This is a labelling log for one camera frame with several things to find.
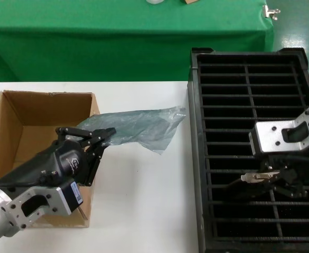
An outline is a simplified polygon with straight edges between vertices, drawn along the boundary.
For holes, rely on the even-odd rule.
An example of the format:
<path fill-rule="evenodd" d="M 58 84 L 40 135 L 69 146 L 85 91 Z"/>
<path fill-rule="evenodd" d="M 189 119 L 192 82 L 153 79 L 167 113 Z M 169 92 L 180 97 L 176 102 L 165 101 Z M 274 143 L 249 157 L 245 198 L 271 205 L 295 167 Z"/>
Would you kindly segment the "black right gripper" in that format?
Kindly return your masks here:
<path fill-rule="evenodd" d="M 292 163 L 309 163 L 309 132 L 282 130 L 249 133 L 253 156 L 261 161 L 259 173 L 268 174 L 270 183 L 294 184 L 297 172 Z M 306 198 L 303 185 L 275 186 L 274 191 L 289 198 Z"/>

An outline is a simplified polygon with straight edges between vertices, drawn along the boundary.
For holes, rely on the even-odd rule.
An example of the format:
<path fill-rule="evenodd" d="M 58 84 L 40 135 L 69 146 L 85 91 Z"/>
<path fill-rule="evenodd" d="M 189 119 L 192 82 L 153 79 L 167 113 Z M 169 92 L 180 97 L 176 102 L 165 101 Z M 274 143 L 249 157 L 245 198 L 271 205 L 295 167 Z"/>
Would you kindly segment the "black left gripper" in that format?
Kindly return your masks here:
<path fill-rule="evenodd" d="M 72 213 L 83 203 L 78 184 L 86 187 L 93 184 L 106 148 L 100 143 L 108 140 L 116 130 L 57 127 L 55 132 L 58 141 L 42 152 L 42 170 L 46 172 L 42 185 L 58 189 L 63 196 L 61 205 Z M 84 152 L 80 144 L 93 145 Z"/>

